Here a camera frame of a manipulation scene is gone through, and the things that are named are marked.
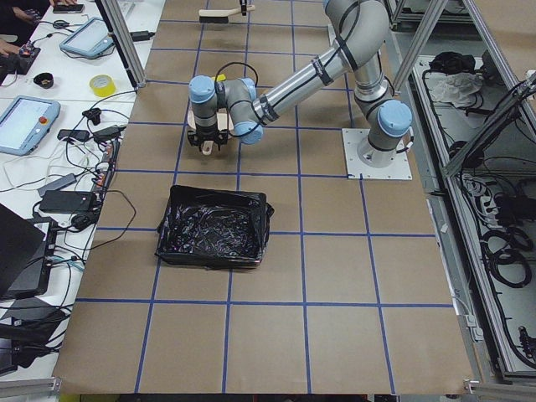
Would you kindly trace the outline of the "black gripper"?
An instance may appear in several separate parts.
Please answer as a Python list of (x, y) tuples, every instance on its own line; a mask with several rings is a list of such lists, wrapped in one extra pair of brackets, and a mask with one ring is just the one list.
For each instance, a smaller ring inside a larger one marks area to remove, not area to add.
[(216, 126), (188, 129), (187, 138), (189, 144), (197, 147), (200, 152), (211, 152), (214, 144), (218, 150), (227, 144), (229, 131), (220, 130)]

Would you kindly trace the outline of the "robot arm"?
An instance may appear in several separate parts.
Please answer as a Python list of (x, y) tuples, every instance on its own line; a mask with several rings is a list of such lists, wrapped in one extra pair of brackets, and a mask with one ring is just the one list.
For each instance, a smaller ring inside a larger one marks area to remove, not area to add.
[(326, 1), (323, 9), (335, 38), (323, 53), (312, 58), (271, 90), (258, 95), (249, 77), (217, 81), (207, 75), (193, 77), (188, 85), (194, 118), (188, 141), (221, 146), (229, 137), (255, 144), (263, 128), (278, 120), (341, 75), (355, 78), (354, 99), (370, 125), (366, 142), (380, 155), (396, 151), (410, 129), (410, 108), (389, 93), (379, 50), (389, 31), (389, 16), (379, 1)]

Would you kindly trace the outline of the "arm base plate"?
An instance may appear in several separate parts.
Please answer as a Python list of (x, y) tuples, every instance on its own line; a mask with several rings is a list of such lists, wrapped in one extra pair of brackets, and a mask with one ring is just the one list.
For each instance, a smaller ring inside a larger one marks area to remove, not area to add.
[(346, 160), (347, 177), (363, 180), (410, 181), (410, 163), (399, 142), (397, 149), (379, 151), (369, 143), (369, 129), (343, 128), (343, 150)]

